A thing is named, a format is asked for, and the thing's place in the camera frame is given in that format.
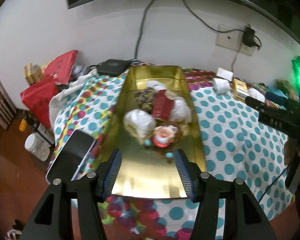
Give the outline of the person's right hand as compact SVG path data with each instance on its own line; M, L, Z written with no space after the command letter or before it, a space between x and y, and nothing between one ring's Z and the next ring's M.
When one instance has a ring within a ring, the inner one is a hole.
M286 166L292 162L294 157L300 157L300 146L298 145L297 140L289 137L285 142L284 152L284 163Z

